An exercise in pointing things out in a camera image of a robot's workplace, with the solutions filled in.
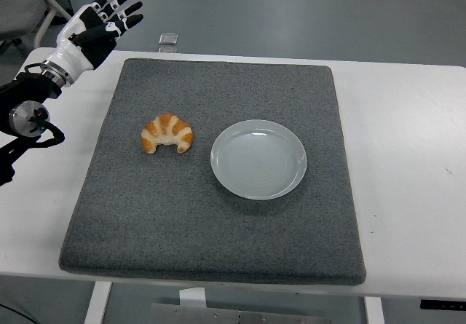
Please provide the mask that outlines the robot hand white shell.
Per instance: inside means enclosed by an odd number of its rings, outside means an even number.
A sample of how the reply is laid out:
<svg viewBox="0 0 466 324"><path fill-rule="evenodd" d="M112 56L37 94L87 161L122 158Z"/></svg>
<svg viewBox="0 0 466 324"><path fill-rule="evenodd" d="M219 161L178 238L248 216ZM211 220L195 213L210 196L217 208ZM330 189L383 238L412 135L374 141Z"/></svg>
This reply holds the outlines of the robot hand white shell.
<svg viewBox="0 0 466 324"><path fill-rule="evenodd" d="M41 69L56 74L63 84L73 84L85 71L97 69L117 45L117 40L142 21L138 1L93 0L82 6L57 37L55 50Z"/></svg>

